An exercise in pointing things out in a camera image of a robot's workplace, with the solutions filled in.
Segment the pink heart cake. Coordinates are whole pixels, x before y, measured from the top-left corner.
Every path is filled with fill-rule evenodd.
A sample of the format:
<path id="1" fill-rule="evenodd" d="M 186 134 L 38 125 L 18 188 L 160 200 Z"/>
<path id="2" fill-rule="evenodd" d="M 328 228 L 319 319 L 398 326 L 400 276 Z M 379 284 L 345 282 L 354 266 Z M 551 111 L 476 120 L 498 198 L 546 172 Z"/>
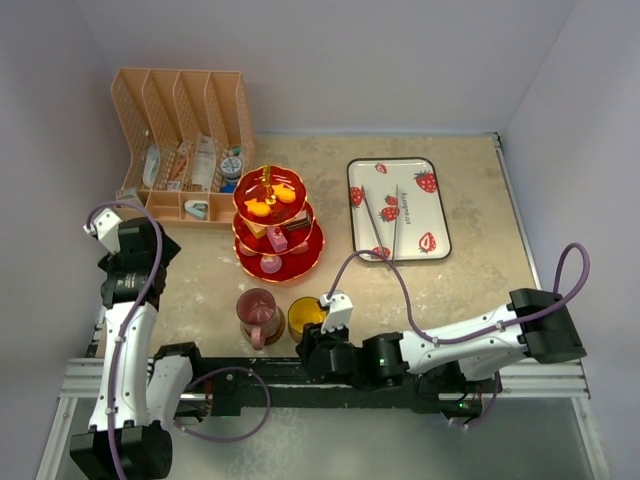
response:
<path id="1" fill-rule="evenodd" d="M 306 253 L 309 250 L 309 244 L 307 241 L 302 242 L 296 248 L 292 249 L 290 253 L 292 255 L 301 255 Z"/>

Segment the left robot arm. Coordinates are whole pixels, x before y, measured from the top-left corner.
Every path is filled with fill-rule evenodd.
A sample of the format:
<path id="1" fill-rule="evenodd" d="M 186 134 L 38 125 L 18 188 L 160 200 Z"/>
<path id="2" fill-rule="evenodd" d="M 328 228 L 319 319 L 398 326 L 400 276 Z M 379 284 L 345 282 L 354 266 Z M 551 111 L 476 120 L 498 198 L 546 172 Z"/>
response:
<path id="1" fill-rule="evenodd" d="M 106 347 L 88 430 L 72 437 L 70 456 L 89 479 L 164 479 L 182 391 L 198 390 L 206 378 L 192 343 L 149 356 L 167 268 L 180 247 L 149 219 L 123 220 L 111 209 L 86 230 L 108 251 L 98 263 L 106 274 Z"/>

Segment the chocolate cake slice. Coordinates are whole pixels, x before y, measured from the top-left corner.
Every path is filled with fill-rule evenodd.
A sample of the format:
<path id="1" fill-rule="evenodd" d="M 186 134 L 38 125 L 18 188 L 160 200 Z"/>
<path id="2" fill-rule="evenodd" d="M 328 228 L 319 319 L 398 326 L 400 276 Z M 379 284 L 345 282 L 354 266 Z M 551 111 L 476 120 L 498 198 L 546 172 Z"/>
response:
<path id="1" fill-rule="evenodd" d="M 296 215 L 291 221 L 285 223 L 283 228 L 287 231 L 294 231 L 302 228 L 307 228 L 312 225 L 313 215 L 308 211 L 303 210 L 298 215 Z"/>

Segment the pink striped cake slice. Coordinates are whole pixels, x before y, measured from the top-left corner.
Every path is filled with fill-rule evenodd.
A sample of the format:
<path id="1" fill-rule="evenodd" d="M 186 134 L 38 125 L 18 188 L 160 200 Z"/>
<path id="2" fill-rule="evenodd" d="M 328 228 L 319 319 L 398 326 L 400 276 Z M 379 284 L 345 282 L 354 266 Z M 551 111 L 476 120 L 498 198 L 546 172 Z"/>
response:
<path id="1" fill-rule="evenodd" d="M 288 249 L 288 240 L 279 226 L 269 226 L 267 237 L 276 253 L 282 253 Z"/>

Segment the yellow mug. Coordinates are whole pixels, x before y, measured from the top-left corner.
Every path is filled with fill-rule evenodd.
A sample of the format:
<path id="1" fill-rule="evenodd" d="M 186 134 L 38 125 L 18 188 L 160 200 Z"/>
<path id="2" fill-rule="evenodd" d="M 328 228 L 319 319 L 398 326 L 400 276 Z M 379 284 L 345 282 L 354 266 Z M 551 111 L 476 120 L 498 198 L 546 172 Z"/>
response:
<path id="1" fill-rule="evenodd" d="M 294 301 L 287 314 L 288 331 L 293 341 L 300 343 L 304 327 L 307 324 L 321 325 L 326 315 L 315 297 L 301 297 Z"/>

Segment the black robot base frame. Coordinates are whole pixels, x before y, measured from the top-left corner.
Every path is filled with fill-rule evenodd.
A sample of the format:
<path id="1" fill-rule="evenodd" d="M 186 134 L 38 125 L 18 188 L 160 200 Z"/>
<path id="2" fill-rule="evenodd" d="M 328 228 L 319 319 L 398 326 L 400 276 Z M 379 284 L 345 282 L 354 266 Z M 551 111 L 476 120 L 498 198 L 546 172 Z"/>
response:
<path id="1" fill-rule="evenodd" d="M 211 416 L 238 416 L 244 408 L 400 409 L 419 414 L 477 418 L 489 400 L 503 390 L 500 377 L 469 381 L 455 362 L 425 374 L 404 376 L 399 386 L 358 390 L 340 383 L 312 382 L 299 360 L 292 357 L 204 358 L 196 365 L 196 378 L 183 401 L 207 409 Z"/>

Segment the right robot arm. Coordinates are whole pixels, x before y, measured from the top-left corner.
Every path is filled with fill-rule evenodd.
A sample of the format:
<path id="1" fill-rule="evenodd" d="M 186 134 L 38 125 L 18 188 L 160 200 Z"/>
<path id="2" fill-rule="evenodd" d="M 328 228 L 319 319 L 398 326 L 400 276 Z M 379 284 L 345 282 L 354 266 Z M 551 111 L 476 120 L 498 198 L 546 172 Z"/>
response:
<path id="1" fill-rule="evenodd" d="M 508 303 L 475 318 L 432 330 L 379 334 L 359 346 L 350 341 L 346 325 L 353 310 L 349 297 L 338 294 L 321 302 L 328 317 L 322 324 L 306 325 L 296 347 L 315 383 L 378 390 L 447 364 L 446 383 L 467 391 L 525 358 L 557 364 L 586 355 L 567 298 L 554 292 L 514 290 Z M 343 323 L 333 322 L 335 316 Z"/>

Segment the red three-tier cake stand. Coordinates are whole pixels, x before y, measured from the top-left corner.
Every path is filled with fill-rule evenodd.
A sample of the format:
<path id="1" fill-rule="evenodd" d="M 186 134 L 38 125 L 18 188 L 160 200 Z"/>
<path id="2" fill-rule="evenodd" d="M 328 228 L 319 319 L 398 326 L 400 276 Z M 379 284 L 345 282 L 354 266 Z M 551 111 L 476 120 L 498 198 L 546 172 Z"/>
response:
<path id="1" fill-rule="evenodd" d="M 276 199 L 273 187 L 280 183 L 287 184 L 296 191 L 296 200 L 293 203 L 285 204 Z M 244 202 L 254 198 L 271 206 L 269 216 L 258 218 L 247 212 Z M 234 190 L 233 205 L 236 208 L 232 221 L 232 231 L 235 236 L 234 251 L 247 274 L 265 282 L 283 283 L 304 276 L 317 265 L 325 245 L 324 233 L 309 203 L 306 185 L 296 172 L 275 165 L 265 165 L 247 172 L 241 177 Z M 283 225 L 303 210 L 313 215 L 312 225 L 287 232 Z M 276 253 L 268 240 L 267 233 L 264 237 L 256 239 L 245 225 L 245 220 L 267 228 L 279 226 L 288 240 L 288 249 L 285 252 Z M 290 251 L 304 241 L 308 242 L 309 250 L 301 255 L 292 255 Z M 282 268 L 279 272 L 267 275 L 261 271 L 260 259 L 264 255 L 281 257 Z"/>

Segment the metal serving tongs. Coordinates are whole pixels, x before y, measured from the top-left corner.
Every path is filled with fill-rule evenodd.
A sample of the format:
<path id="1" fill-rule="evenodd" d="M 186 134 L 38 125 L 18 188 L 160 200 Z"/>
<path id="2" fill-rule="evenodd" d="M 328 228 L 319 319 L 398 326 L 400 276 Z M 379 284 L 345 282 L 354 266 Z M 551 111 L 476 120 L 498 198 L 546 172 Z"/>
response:
<path id="1" fill-rule="evenodd" d="M 393 238 L 392 238 L 392 242 L 391 242 L 391 247 L 390 247 L 390 255 L 389 256 L 385 256 L 384 255 L 384 245 L 382 242 L 382 237 L 381 234 L 379 232 L 376 220 L 374 219 L 374 215 L 373 215 L 373 210 L 370 206 L 369 200 L 368 200 L 368 192 L 366 187 L 364 186 L 364 184 L 362 184 L 361 186 L 361 191 L 362 191 L 362 196 L 363 196 L 363 202 L 365 204 L 365 208 L 366 208 L 366 212 L 371 224 L 371 228 L 373 230 L 374 233 L 374 237 L 378 243 L 378 246 L 380 248 L 380 253 L 383 255 L 383 259 L 388 259 L 392 262 L 392 264 L 395 265 L 395 263 L 397 262 L 397 237 L 398 237 L 398 232 L 399 232 L 399 225 L 398 225 L 398 220 L 399 220 L 399 215 L 400 215 L 400 208 L 399 208 L 399 200 L 400 200 L 400 189 L 399 189 L 399 184 L 396 184 L 395 187 L 395 198 L 396 198 L 396 204 L 393 205 L 394 209 L 395 209 L 395 218 L 393 219 Z"/>

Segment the orange fish pastry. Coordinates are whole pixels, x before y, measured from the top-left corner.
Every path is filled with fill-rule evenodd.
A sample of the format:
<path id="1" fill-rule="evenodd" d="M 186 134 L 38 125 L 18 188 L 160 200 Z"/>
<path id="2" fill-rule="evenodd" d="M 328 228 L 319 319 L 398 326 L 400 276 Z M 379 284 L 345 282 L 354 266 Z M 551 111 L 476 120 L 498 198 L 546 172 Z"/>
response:
<path id="1" fill-rule="evenodd" d="M 253 217 L 264 218 L 271 214 L 271 206 L 254 198 L 244 202 L 247 212 Z"/>
<path id="2" fill-rule="evenodd" d="M 273 187 L 276 199 L 282 203 L 290 204 L 296 200 L 296 191 L 287 184 L 277 184 Z"/>

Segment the brown round coaster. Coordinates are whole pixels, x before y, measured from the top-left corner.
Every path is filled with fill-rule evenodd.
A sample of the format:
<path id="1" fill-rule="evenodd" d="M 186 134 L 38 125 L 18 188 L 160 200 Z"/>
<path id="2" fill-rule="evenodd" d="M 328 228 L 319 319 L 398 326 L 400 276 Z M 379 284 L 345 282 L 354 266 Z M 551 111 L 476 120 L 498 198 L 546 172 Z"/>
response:
<path id="1" fill-rule="evenodd" d="M 275 343 L 284 333 L 286 320 L 280 307 L 276 307 L 268 320 L 257 324 L 240 324 L 240 332 L 254 350 L 262 350 Z"/>

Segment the white strawberry enamel tray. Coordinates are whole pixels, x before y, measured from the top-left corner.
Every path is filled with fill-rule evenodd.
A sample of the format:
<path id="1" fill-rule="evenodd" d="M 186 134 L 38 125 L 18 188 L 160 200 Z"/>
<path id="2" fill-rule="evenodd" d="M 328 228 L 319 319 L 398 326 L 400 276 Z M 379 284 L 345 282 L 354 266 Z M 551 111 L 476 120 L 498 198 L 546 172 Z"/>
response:
<path id="1" fill-rule="evenodd" d="M 384 245 L 390 255 L 399 184 L 397 261 L 443 260 L 452 250 L 434 164 L 423 157 L 358 158 L 347 166 L 353 248 L 380 252 L 366 212 L 361 185 L 367 189 Z"/>

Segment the pink mug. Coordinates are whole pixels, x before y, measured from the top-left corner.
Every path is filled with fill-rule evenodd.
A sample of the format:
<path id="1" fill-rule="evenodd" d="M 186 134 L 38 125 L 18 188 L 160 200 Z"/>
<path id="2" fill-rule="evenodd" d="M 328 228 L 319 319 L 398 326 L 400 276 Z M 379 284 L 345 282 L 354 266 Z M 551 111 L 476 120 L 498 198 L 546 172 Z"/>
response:
<path id="1" fill-rule="evenodd" d="M 268 320 L 277 307 L 275 298 L 265 289 L 253 288 L 245 291 L 236 303 L 236 314 L 240 321 L 257 324 Z"/>

